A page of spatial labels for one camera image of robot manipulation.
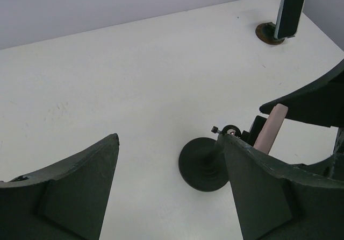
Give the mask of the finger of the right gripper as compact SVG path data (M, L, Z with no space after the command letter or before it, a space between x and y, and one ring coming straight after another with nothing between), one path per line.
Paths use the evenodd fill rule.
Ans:
M343 61L302 88L260 106L263 114L274 106L288 107L287 119L324 127L343 127Z

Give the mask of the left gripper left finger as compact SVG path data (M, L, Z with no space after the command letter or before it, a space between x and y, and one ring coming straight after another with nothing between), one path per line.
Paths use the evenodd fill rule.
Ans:
M110 134L87 149L1 182L1 239L99 239L119 154Z

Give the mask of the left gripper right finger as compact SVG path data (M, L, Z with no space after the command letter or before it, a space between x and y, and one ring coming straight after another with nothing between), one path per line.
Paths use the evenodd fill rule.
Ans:
M244 239L343 239L343 156L287 164L241 139L224 155Z

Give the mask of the phone with pink case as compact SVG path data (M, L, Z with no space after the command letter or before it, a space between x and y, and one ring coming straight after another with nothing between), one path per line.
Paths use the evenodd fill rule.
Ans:
M287 112L288 107L282 104L277 104L274 106L262 130L260 131L253 148L262 153L269 154L287 115Z

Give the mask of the black clamp phone stand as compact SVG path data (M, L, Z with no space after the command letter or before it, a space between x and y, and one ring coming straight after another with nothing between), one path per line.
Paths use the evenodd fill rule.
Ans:
M206 137L189 141L181 150L178 167L184 181L201 192L214 192L229 181L224 157L225 135L234 135L253 146L266 123L266 118L256 116L249 131L240 131L235 125L226 125L222 130L214 126L216 140Z

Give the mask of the brown base phone stand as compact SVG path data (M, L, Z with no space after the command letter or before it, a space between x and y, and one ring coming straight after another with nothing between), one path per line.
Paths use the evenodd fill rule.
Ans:
M297 33L298 26L275 25L272 22L259 24L255 29L257 37L266 44L280 45L286 39L292 38Z

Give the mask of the phone with clear case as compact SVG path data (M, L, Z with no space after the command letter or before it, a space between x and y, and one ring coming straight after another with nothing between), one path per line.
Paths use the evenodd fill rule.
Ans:
M282 40L297 33L305 0L281 0L274 38Z

